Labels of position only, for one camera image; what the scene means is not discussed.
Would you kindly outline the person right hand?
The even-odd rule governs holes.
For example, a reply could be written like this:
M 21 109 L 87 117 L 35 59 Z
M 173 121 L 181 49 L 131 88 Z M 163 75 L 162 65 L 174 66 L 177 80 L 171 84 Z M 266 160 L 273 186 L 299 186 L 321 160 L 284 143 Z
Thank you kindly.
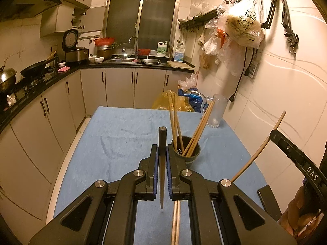
M 301 215 L 301 209 L 305 203 L 305 186 L 301 186 L 295 197 L 288 204 L 278 223 L 293 236 L 298 244 L 305 244 L 308 237 L 312 235 L 319 225 L 322 217 L 316 217 L 305 231 L 302 229 L 314 218 L 315 214 L 308 213 Z

